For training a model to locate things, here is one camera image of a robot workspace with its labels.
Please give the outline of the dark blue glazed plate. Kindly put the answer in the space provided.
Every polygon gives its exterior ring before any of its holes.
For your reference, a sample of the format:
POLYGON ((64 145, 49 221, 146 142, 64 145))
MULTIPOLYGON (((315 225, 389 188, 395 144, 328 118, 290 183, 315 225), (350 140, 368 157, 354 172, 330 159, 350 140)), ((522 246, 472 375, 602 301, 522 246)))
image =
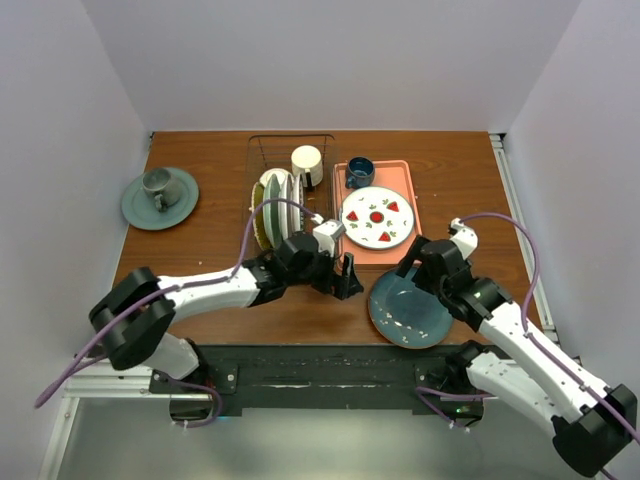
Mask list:
POLYGON ((419 289, 411 268, 405 277, 392 269, 373 285, 368 299, 372 324, 389 342, 406 349, 426 349, 442 342, 454 319, 438 298, 419 289))

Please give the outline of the chinese text plate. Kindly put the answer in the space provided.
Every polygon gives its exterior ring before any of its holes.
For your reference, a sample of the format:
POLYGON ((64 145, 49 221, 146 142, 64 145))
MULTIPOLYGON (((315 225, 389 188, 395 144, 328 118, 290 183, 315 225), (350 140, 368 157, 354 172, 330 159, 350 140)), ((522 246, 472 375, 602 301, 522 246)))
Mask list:
POLYGON ((281 183, 279 198, 279 224, 282 239, 286 240, 293 233, 292 226, 292 206, 288 200, 292 199, 293 175, 288 173, 281 183))

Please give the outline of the woven bamboo tray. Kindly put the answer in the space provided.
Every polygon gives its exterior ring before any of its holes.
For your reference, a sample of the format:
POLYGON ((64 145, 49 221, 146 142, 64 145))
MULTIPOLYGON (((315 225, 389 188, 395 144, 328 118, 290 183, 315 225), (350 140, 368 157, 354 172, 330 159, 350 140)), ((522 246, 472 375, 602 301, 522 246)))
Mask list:
POLYGON ((271 243, 268 239, 265 227, 264 227, 264 217, 262 210, 259 208, 261 203, 264 200, 264 186, 260 182, 256 182, 251 190, 251 207, 250 211, 253 212, 255 209, 258 209, 258 212, 255 214, 252 225, 253 225, 253 233, 254 238, 261 250, 266 250, 271 247, 271 243))

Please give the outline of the green rim hao shi plate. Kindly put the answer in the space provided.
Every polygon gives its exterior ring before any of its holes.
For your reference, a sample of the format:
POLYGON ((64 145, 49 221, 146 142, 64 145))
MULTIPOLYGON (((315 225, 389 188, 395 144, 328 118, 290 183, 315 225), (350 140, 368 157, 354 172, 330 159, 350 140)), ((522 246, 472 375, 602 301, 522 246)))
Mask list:
POLYGON ((304 204, 304 185, 301 175, 296 175, 292 187, 292 201, 295 205, 291 213, 291 231, 299 232, 304 228, 304 212, 301 205, 304 204))

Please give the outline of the light blue plate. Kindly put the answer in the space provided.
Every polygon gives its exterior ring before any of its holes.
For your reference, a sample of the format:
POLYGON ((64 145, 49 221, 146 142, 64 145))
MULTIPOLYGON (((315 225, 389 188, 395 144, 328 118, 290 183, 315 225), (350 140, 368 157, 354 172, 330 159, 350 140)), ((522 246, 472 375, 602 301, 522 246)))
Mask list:
POLYGON ((271 203, 266 203, 264 205, 263 216, 264 227, 273 248, 279 247, 282 242, 282 234, 279 224, 279 203, 276 201, 279 197, 280 187, 281 186, 277 184, 277 179, 272 177, 264 192, 264 202, 271 200, 271 203))

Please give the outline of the white bowl orange rim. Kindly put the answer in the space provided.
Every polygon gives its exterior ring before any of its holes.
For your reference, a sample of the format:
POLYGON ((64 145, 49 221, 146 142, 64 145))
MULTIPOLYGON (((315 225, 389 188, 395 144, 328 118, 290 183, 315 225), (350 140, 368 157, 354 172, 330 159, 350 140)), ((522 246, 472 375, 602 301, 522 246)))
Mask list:
POLYGON ((267 188, 269 180, 274 177, 277 179, 277 184, 281 186, 283 182, 291 176, 291 173, 283 168, 271 168, 262 173, 259 178, 259 183, 267 188))

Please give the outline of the cream mug black handle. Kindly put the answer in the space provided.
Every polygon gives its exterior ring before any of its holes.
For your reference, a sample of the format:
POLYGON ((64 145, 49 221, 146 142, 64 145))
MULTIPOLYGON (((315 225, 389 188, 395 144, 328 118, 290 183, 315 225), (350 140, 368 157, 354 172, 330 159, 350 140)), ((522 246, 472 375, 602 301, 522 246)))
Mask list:
POLYGON ((314 189, 323 180, 323 160, 320 150, 313 145, 301 145, 291 153, 291 168, 294 177, 300 177, 302 185, 314 189))

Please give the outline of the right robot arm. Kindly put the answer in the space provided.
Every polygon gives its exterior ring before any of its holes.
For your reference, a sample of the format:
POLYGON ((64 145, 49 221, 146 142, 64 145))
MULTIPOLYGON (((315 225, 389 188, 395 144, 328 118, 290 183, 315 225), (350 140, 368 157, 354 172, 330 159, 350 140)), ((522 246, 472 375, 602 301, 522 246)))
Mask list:
POLYGON ((448 386, 473 387, 536 422, 561 459, 594 477, 632 441, 638 399, 624 384, 612 387, 578 364, 531 321, 512 296, 490 278, 476 277, 468 259, 475 245, 418 236, 396 271, 434 295, 457 320, 490 340, 517 365, 469 342, 445 369, 448 386))

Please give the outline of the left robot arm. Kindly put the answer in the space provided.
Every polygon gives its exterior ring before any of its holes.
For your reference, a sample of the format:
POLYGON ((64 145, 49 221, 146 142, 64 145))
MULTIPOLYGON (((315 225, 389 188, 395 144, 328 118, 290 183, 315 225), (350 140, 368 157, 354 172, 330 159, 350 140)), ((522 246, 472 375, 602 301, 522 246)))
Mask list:
POLYGON ((292 286, 308 285, 339 300, 363 292, 351 254, 342 269, 311 233, 297 232, 277 249, 239 267, 190 277, 159 277, 132 271, 89 313, 103 351, 117 371, 143 365, 172 378, 185 392, 207 380, 206 361, 194 342, 169 334, 174 322, 229 308, 251 308, 281 298, 292 286))

